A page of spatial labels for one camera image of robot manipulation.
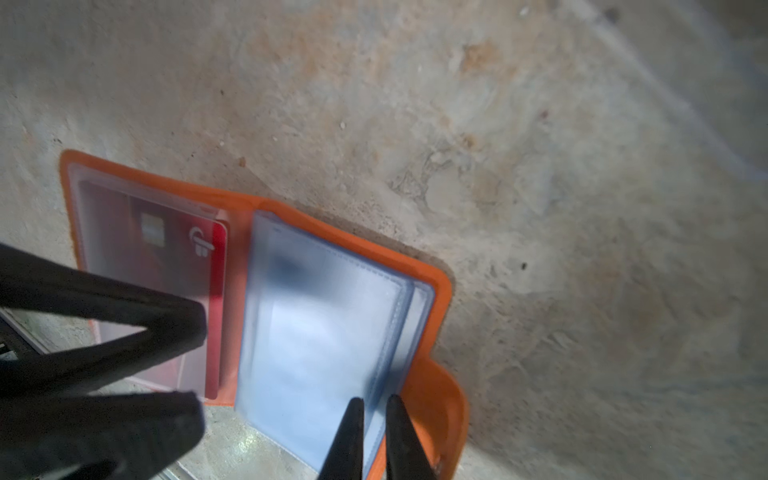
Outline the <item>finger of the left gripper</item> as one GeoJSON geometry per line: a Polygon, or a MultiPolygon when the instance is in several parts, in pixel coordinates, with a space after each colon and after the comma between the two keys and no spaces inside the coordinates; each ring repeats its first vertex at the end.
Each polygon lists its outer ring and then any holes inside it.
{"type": "Polygon", "coordinates": [[[28,397],[1,403],[4,479],[151,479],[203,438],[193,393],[28,397]]]}
{"type": "Polygon", "coordinates": [[[1,247],[1,305],[7,309],[122,326],[96,343],[1,364],[4,396],[83,394],[201,347],[204,307],[158,292],[1,247]]]}

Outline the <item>orange leather card holder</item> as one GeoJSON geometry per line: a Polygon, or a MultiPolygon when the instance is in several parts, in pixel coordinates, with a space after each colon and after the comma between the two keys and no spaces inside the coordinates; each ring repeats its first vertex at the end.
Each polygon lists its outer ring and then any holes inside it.
{"type": "Polygon", "coordinates": [[[452,297],[440,269],[266,197],[185,183],[67,150],[60,174],[86,271],[77,185],[100,185],[209,216],[227,230],[219,392],[270,440],[320,469],[342,415],[364,401],[363,477],[386,478],[386,406],[399,395],[437,479],[456,470],[467,398],[431,356],[452,297]]]}

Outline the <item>red VIP card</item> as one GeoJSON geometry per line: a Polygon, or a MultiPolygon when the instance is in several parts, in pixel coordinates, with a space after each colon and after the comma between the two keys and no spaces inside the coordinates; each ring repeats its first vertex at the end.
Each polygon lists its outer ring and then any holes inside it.
{"type": "Polygon", "coordinates": [[[219,392],[227,230],[223,223],[149,196],[81,181],[77,221],[87,272],[200,303],[203,345],[132,376],[157,391],[219,392]]]}

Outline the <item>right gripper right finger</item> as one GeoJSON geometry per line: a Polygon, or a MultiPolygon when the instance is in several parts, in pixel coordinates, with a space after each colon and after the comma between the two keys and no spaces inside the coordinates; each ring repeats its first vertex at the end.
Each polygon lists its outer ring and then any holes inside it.
{"type": "Polygon", "coordinates": [[[437,479],[399,395],[387,401],[385,443],[387,480],[437,479]]]}

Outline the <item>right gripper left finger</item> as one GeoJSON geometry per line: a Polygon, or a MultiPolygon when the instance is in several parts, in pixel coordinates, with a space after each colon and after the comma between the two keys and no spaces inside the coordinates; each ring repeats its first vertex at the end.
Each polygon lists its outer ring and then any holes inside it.
{"type": "Polygon", "coordinates": [[[352,398],[341,419],[318,480],[361,480],[364,456],[364,401],[352,398]]]}

